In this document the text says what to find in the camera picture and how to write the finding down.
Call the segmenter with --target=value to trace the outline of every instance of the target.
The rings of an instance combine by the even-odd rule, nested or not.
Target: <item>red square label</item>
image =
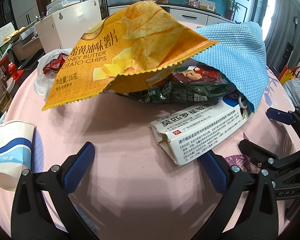
[[[173,132],[174,133],[174,135],[177,135],[177,134],[179,134],[179,133],[181,133],[179,130],[176,130],[176,131],[174,131]]]

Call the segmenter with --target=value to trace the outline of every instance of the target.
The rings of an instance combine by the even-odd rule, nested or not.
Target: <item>blue textured cloth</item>
[[[220,23],[195,31],[220,43],[192,58],[224,73],[252,104],[249,104],[250,109],[255,111],[269,81],[260,26],[254,22]]]

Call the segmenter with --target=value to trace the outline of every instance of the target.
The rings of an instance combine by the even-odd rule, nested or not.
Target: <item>paper cup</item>
[[[21,172],[31,168],[34,124],[11,120],[0,125],[0,187],[15,191]]]

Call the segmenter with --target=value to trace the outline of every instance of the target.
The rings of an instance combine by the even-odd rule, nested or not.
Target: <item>black drawer handle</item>
[[[188,15],[182,15],[183,17],[188,17],[188,18],[193,18],[193,19],[197,19],[197,17],[193,17],[193,16],[188,16]]]

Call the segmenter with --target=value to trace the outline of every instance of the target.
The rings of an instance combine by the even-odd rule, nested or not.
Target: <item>potato chip bag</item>
[[[134,3],[82,35],[59,70],[42,110],[103,91],[146,90],[179,63],[218,42],[180,24],[153,1]]]

